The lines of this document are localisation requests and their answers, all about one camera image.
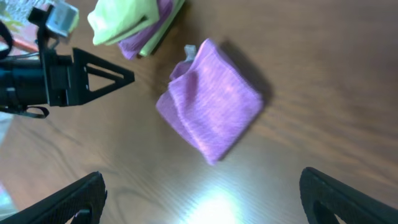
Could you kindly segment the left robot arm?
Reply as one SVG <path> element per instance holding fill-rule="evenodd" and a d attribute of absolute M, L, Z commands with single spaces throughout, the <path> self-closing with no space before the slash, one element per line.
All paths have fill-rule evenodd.
<path fill-rule="evenodd" d="M 28 20 L 38 27 L 38 51 L 11 55 L 14 39 L 5 24 L 1 37 L 1 111 L 45 119 L 49 106 L 78 106 L 133 83 L 134 72 L 82 49 L 58 55 L 49 39 L 67 39 L 79 21 L 79 10 L 65 2 L 45 11 L 32 8 Z"/>

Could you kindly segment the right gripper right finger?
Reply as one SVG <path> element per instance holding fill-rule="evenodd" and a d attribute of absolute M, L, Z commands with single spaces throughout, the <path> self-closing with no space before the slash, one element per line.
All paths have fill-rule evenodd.
<path fill-rule="evenodd" d="M 396 209 L 315 168 L 304 168 L 299 189 L 309 224 L 397 224 Z"/>

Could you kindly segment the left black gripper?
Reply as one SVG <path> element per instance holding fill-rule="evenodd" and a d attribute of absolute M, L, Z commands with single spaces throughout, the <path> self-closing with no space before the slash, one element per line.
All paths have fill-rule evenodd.
<path fill-rule="evenodd" d="M 34 7 L 29 22 L 38 26 L 39 51 L 10 56 L 14 39 L 1 23 L 1 37 L 7 48 L 1 50 L 1 111 L 30 118 L 46 118 L 44 105 L 84 105 L 135 81 L 134 72 L 99 58 L 82 49 L 73 49 L 72 57 L 58 55 L 59 37 L 46 28 L 54 6 L 47 10 Z"/>

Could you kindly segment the purple microfiber cloth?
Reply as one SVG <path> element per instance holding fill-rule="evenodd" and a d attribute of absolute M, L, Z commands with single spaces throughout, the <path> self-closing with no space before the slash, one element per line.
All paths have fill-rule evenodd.
<path fill-rule="evenodd" d="M 187 58 L 170 74 L 156 108 L 189 144 L 214 165 L 264 106 L 261 94 L 211 40 L 185 47 Z"/>

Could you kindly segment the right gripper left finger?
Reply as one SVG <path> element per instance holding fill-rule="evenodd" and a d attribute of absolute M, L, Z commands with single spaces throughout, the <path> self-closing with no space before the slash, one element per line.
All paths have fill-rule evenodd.
<path fill-rule="evenodd" d="M 102 174 L 92 172 L 1 224 L 99 224 L 107 196 Z"/>

